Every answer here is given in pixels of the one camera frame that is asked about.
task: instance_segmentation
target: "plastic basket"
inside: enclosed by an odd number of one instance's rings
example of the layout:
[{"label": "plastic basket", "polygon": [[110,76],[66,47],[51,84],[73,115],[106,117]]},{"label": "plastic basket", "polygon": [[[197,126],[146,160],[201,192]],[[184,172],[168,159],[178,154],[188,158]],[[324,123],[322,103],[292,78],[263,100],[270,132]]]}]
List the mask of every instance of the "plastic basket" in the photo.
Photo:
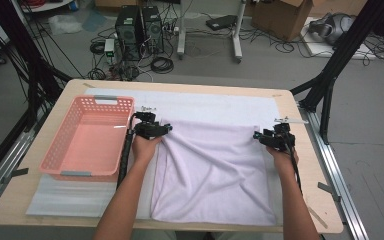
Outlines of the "plastic basket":
[{"label": "plastic basket", "polygon": [[40,165],[58,180],[117,181],[132,97],[74,98]]}]

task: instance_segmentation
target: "wooden table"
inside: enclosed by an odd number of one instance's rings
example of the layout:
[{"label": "wooden table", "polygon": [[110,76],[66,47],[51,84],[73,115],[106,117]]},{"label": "wooden table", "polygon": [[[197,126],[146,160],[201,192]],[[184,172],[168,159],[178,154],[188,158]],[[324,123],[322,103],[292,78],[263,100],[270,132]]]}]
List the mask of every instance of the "wooden table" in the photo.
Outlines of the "wooden table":
[{"label": "wooden table", "polygon": [[[72,80],[68,83],[42,129],[32,143],[19,168],[29,168],[27,175],[14,177],[0,198],[0,225],[20,226],[83,226],[95,227],[99,218],[45,217],[25,214],[41,178],[38,166],[49,148],[74,96],[83,94],[88,88],[110,88],[182,93],[224,94],[274,98],[280,116],[300,119],[300,113],[292,94],[287,90],[178,85],[136,82],[108,82]],[[291,132],[296,136],[296,149],[300,156],[300,175],[304,200],[319,233],[340,233],[342,221],[331,194],[319,189],[318,182],[326,184],[319,161],[303,124],[292,124]],[[208,223],[167,223],[155,220],[136,220],[135,228],[202,230],[202,231],[262,231],[282,232],[282,226],[241,226]]]}]

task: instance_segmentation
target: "white towel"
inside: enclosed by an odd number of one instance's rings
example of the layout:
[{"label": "white towel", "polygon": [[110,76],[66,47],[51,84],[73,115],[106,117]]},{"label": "white towel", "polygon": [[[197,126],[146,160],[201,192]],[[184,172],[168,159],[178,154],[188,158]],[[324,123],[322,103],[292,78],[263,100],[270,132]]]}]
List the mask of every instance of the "white towel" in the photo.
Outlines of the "white towel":
[{"label": "white towel", "polygon": [[171,123],[160,144],[151,217],[168,222],[276,223],[256,126]]}]

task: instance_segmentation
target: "human arm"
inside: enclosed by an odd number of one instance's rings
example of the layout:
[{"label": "human arm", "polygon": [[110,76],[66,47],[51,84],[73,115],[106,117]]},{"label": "human arm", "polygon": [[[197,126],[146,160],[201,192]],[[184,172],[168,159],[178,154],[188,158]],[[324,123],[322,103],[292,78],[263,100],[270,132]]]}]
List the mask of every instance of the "human arm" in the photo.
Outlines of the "human arm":
[{"label": "human arm", "polygon": [[94,240],[130,239],[143,178],[154,156],[155,147],[160,141],[161,137],[152,140],[135,137],[133,141],[135,161],[102,215]]},{"label": "human arm", "polygon": [[[295,180],[295,172],[290,156],[271,147],[267,147],[267,151],[274,158],[274,165],[279,173],[280,184],[282,185],[284,239],[318,240],[319,235],[316,227]],[[299,159],[296,151],[294,151],[294,157],[298,163]]]}]

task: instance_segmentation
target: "floor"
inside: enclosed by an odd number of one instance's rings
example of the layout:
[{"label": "floor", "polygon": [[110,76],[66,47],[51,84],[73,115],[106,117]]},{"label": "floor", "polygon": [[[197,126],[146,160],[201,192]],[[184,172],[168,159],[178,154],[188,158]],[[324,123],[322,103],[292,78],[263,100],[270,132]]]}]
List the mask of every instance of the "floor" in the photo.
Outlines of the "floor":
[{"label": "floor", "polygon": [[[60,9],[49,14],[60,13],[69,12]],[[91,13],[80,10],[73,15],[81,23],[90,23],[94,14]],[[91,68],[90,39],[115,21],[113,17],[99,19],[100,24],[89,26],[89,31],[54,36],[82,75]],[[201,24],[198,19],[191,21],[197,26]],[[249,27],[249,19],[244,19],[244,26]],[[45,41],[56,67],[78,77],[49,38]],[[174,54],[174,70],[167,75],[150,72],[153,82],[291,89],[317,76],[328,61],[304,58],[296,45],[291,53],[281,53],[268,38],[259,37],[253,42],[241,41],[244,58],[237,64],[232,58],[229,38],[197,34],[187,41],[184,59],[178,60]],[[151,77],[141,74],[137,81],[150,82]],[[303,97],[305,94],[299,94],[296,100]],[[15,71],[9,63],[0,65],[0,142],[25,109],[25,97]],[[329,140],[369,238],[384,239],[384,61],[374,60],[364,66],[361,60],[352,60],[341,73],[333,95]],[[0,226],[0,239],[90,239],[93,231],[92,228]],[[180,233],[178,238],[200,239],[201,235]],[[270,234],[266,238],[282,237]],[[346,228],[341,234],[327,234],[325,238],[352,239]]]}]

